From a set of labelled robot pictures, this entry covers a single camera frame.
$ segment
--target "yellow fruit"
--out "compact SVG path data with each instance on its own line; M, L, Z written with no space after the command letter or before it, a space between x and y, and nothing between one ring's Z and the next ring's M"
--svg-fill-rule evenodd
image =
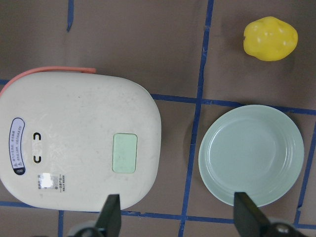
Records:
M263 61L276 61L289 55L297 45L296 30L284 21L267 16L246 26L243 49Z

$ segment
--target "pink handle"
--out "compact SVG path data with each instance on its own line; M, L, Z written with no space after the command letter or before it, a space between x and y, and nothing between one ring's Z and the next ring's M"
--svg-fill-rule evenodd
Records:
M74 68L74 67L59 67L59 66L51 66L51 67L41 67L41 68L34 68L30 69L28 71L25 71L23 73L20 73L19 75L12 78L1 90L0 96L3 94L3 92L16 80L25 77L29 74L33 73L42 73L42 72L49 72L49 71L73 71L73 72L82 72L82 73L90 73L94 74L96 73L95 68Z

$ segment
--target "green rectangular button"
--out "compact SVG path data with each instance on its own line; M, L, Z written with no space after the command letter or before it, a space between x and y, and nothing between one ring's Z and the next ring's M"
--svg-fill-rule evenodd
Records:
M134 173L136 169L137 136L117 133L113 137L112 169L115 173Z

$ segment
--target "oval label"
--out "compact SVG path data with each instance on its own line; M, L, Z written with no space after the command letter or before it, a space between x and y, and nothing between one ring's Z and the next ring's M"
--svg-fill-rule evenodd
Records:
M25 123L21 118L15 118L12 121L9 136L9 152L11 165L14 173L22 175L25 173L25 166L22 158L22 135Z

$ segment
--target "plate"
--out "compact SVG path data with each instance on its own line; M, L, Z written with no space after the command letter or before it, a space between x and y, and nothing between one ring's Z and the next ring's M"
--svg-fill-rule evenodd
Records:
M297 180L304 145L295 123L269 106L247 105L217 119L198 154L202 180L219 200L246 192L257 206L282 197Z

